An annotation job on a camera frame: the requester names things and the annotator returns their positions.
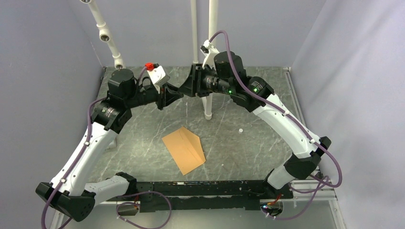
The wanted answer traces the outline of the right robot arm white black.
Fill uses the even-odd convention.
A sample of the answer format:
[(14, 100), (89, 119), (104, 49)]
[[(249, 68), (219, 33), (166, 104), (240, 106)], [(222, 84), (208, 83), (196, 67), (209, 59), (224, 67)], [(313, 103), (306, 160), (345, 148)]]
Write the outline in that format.
[(274, 89), (263, 78), (247, 75), (240, 56), (231, 52), (231, 57), (242, 83), (277, 108), (254, 98), (239, 85), (226, 52), (214, 56), (213, 67), (193, 64), (179, 92), (189, 97), (227, 94), (234, 103), (259, 117), (282, 137), (292, 149), (292, 155), (269, 172), (263, 185), (264, 194), (275, 198), (286, 184), (294, 179), (305, 179), (316, 169), (324, 149), (331, 146), (331, 140), (326, 136), (319, 137), (307, 128), (300, 129), (300, 122), (284, 106)]

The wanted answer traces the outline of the brown paper envelope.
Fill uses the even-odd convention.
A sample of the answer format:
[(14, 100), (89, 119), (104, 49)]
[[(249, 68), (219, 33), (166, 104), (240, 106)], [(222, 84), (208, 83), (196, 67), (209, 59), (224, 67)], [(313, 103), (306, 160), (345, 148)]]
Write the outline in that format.
[(187, 128), (181, 127), (162, 140), (183, 175), (206, 162), (200, 138)]

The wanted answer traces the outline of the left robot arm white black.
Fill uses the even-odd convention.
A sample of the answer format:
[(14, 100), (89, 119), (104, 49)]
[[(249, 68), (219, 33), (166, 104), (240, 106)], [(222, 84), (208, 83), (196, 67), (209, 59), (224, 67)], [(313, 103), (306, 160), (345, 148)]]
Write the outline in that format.
[(119, 69), (108, 81), (104, 98), (90, 104), (87, 130), (61, 171), (50, 181), (42, 182), (36, 193), (47, 207), (80, 222), (99, 203), (121, 196), (132, 200), (137, 194), (137, 180), (124, 172), (98, 183), (88, 183), (90, 172), (102, 153), (131, 119), (131, 109), (155, 103), (158, 109), (182, 98), (169, 84), (163, 67), (150, 64), (143, 68), (151, 85), (144, 87), (130, 69)]

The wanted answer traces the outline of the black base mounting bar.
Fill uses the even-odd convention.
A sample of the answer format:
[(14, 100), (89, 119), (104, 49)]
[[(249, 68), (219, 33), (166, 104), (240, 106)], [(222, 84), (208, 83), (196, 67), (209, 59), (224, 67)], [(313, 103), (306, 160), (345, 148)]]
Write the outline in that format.
[(138, 181), (126, 194), (109, 201), (136, 200), (141, 213), (158, 210), (230, 209), (260, 210), (266, 201), (292, 199), (288, 185), (273, 190), (262, 180)]

